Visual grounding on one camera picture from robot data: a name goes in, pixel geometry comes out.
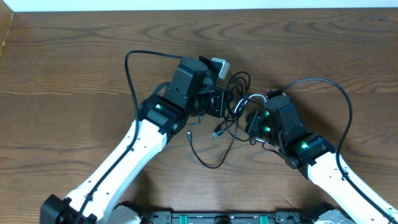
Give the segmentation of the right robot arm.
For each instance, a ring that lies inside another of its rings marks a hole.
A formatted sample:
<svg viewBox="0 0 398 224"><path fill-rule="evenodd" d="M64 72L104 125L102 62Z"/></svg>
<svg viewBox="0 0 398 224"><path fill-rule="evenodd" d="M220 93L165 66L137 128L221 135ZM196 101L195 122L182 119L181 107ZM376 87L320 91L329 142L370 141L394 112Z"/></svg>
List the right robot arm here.
<svg viewBox="0 0 398 224"><path fill-rule="evenodd" d="M246 131L277 147L289 167L329 194L356 223L397 223L397 209L356 175L327 139L306 129L286 94L268 94Z"/></svg>

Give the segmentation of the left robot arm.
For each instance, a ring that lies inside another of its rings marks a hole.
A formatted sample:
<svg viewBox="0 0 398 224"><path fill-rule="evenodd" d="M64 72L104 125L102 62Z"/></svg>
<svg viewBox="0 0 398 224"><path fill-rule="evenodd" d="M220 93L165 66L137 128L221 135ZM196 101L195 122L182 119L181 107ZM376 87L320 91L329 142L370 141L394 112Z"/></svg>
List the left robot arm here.
<svg viewBox="0 0 398 224"><path fill-rule="evenodd" d="M179 57L171 82L161 83L137 108L136 118L115 150L64 199L51 195L40 208L41 223L140 223L143 216L120 197L143 167L191 116L224 116L227 91L216 85L229 70L221 58Z"/></svg>

